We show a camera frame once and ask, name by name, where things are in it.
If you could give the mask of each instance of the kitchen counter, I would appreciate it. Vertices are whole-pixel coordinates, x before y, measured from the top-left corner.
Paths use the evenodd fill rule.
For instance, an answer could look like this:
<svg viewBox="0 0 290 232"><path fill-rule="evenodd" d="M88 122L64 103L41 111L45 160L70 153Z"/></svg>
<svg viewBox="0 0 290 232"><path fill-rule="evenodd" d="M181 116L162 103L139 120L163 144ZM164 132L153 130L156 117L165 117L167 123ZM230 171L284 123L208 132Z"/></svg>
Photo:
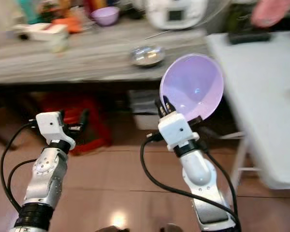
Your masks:
<svg viewBox="0 0 290 232"><path fill-rule="evenodd" d="M51 53L44 42L13 41L0 48L0 90L8 86L96 82L159 81L167 68L188 53L208 54L204 31L160 33L146 20L122 19L118 24L87 31L69 38L69 49ZM140 69L129 62L136 47L158 44L166 49L165 61L157 67Z"/></svg>

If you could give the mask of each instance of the metal bowl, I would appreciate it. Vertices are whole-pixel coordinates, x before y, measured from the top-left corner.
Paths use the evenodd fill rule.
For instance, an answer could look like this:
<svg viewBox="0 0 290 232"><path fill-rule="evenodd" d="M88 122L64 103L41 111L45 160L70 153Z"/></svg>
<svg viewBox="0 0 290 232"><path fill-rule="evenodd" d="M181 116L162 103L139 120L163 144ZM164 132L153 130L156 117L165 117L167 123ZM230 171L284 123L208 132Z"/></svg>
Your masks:
<svg viewBox="0 0 290 232"><path fill-rule="evenodd" d="M142 67L152 67L165 58L163 47L156 45L137 47L131 52L131 62Z"/></svg>

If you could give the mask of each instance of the white folding table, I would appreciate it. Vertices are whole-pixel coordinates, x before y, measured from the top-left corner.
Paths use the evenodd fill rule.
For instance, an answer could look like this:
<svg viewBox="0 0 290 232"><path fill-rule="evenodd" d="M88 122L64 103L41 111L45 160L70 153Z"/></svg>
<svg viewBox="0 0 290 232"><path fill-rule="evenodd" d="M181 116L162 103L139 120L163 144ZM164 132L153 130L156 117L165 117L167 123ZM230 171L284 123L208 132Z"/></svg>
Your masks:
<svg viewBox="0 0 290 232"><path fill-rule="evenodd" d="M225 96L245 134L233 167L235 187L246 170L249 146L263 182L290 189L290 31L272 36L270 42L238 45L230 45L226 34L207 37L225 74Z"/></svg>

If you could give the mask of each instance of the purple bowl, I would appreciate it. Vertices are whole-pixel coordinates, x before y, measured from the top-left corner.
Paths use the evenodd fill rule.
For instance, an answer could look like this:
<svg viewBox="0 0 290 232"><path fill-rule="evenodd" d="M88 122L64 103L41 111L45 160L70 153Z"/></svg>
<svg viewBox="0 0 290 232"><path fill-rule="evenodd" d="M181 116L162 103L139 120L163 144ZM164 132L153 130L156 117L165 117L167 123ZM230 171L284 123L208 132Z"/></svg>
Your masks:
<svg viewBox="0 0 290 232"><path fill-rule="evenodd" d="M218 107L223 94L220 67L205 55L188 54L177 59L160 83L160 100L167 96L187 121L208 118Z"/></svg>
<svg viewBox="0 0 290 232"><path fill-rule="evenodd" d="M101 26L114 24L119 17L119 8L114 6L104 7L91 13L91 17Z"/></svg>

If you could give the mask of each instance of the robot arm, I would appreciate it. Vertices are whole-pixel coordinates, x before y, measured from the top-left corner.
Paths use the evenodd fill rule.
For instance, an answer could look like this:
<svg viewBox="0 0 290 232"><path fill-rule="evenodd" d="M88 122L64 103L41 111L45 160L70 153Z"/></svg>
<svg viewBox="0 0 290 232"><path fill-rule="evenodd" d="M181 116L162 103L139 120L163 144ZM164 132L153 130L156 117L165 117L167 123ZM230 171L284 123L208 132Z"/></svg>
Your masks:
<svg viewBox="0 0 290 232"><path fill-rule="evenodd" d="M217 188L217 173L213 164L204 159L196 141L199 135L192 132L182 114L176 111L160 119L159 132L174 151L183 166L183 178L191 193L229 207ZM234 228L231 216L222 209L193 199L193 208L202 231L220 231Z"/></svg>
<svg viewBox="0 0 290 232"><path fill-rule="evenodd" d="M75 147L74 134L84 122L68 127L60 112L41 113L36 121L48 143L32 168L32 178L16 220L10 232L46 232L61 196L62 180L67 171L68 152Z"/></svg>

